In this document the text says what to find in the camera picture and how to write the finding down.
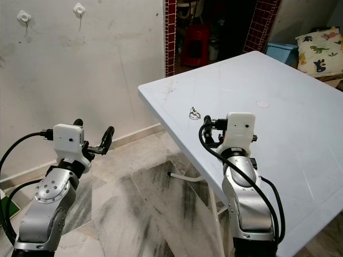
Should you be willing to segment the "red plastic stool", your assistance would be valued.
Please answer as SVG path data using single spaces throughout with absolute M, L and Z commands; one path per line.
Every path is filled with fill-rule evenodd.
M 181 65 L 201 67 L 208 65 L 209 37 L 208 25 L 191 24 L 187 27 L 181 53 Z

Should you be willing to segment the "dinosaur print pillow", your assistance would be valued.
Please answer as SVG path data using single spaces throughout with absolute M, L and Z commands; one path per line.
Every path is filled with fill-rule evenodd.
M 296 38 L 298 70 L 312 78 L 343 74 L 343 35 L 336 27 Z

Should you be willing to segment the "white plastic table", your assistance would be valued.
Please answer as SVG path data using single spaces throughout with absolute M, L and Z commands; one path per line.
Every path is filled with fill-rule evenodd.
M 199 143 L 203 120 L 230 112 L 256 116 L 250 146 L 261 176 L 277 187 L 285 238 L 277 257 L 293 257 L 343 211 L 343 92 L 253 51 L 138 88 L 181 151 L 226 201 L 218 159 Z M 267 101 L 260 108 L 257 101 Z

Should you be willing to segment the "white and green cardboard box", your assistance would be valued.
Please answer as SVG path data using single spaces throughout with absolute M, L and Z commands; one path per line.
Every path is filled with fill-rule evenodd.
M 7 220 L 7 218 L 12 215 L 13 209 L 15 209 L 15 206 L 14 203 L 9 199 L 9 196 L 3 196 L 1 200 L 2 220 Z

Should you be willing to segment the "upright red tiled column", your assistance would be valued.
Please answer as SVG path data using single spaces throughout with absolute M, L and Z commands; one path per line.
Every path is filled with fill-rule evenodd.
M 165 77 L 175 74 L 177 0 L 163 0 L 165 11 Z

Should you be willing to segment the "white square wall hook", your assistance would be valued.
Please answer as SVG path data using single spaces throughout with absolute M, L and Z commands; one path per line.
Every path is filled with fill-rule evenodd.
M 83 16 L 84 16 L 84 13 L 86 12 L 86 9 L 85 7 L 83 7 L 83 5 L 81 5 L 81 3 L 76 3 L 76 5 L 73 8 L 73 12 L 76 15 L 76 17 L 78 17 L 79 19 L 78 31 L 80 31 L 81 26 L 83 25 Z
M 28 14 L 27 12 L 25 12 L 24 10 L 20 10 L 19 14 L 17 15 L 17 19 L 19 22 L 22 22 L 22 24 L 24 24 L 25 36 L 27 36 L 29 23 L 32 20 L 32 16 Z

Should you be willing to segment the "slanted red tiled column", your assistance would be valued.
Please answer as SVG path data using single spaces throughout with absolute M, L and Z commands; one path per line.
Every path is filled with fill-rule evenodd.
M 243 53 L 265 50 L 282 0 L 256 0 L 255 11 L 248 30 Z

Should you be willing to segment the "blue plastic box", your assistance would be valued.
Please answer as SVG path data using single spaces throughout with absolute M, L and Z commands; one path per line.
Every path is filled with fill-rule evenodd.
M 298 66 L 298 47 L 296 45 L 270 42 L 267 45 L 266 54 L 289 66 Z

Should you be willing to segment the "white plastic container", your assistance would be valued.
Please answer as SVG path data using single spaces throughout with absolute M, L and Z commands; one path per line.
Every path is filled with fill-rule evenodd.
M 210 61 L 215 61 L 218 59 L 218 54 L 220 51 L 220 38 L 218 36 L 211 36 L 209 39 L 209 55 Z

